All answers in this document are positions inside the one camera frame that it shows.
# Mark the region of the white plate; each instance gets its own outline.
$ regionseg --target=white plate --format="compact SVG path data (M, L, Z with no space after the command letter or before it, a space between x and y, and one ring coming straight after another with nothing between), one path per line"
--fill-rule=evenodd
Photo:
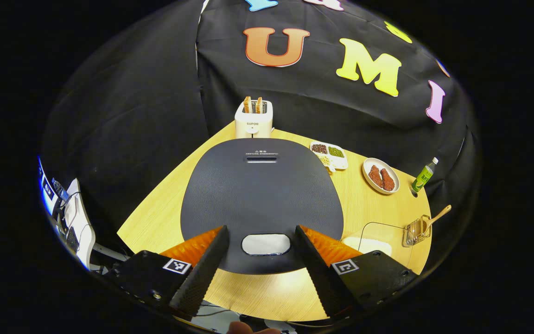
M386 171L388 172L388 175L390 176L390 178L393 179L394 188L390 192L387 191L387 190L384 190L383 188L380 188L379 186L377 186L377 184L375 182L373 182L373 180L370 178L370 176L368 174L370 173L370 169L372 168L372 165L376 165L376 167L380 171L383 168L386 169ZM364 160L364 163L362 164L362 172L364 173L364 177L366 178L368 183L379 193L388 195L388 194L396 193L397 190L399 190L399 186L400 186L399 177L397 177L397 174L394 172L394 170L387 163L385 163L382 160L379 160L377 158L368 158L368 159Z
M338 150L340 150L343 153L343 158L340 158L338 156L334 156L331 154L320 154L320 155L327 156L327 158L329 158L329 160L333 163L333 167L335 167L335 169L347 169L347 167L349 166L349 163L347 162L347 154L345 150L343 150L343 148L340 148L337 145L329 144L328 142L313 141L313 142L310 142L310 146L308 147L308 149L312 151L312 146L314 144L325 145L327 147L327 152L329 152L329 148L337 148ZM312 151L312 152L316 155L319 155L318 152L315 152L315 151Z

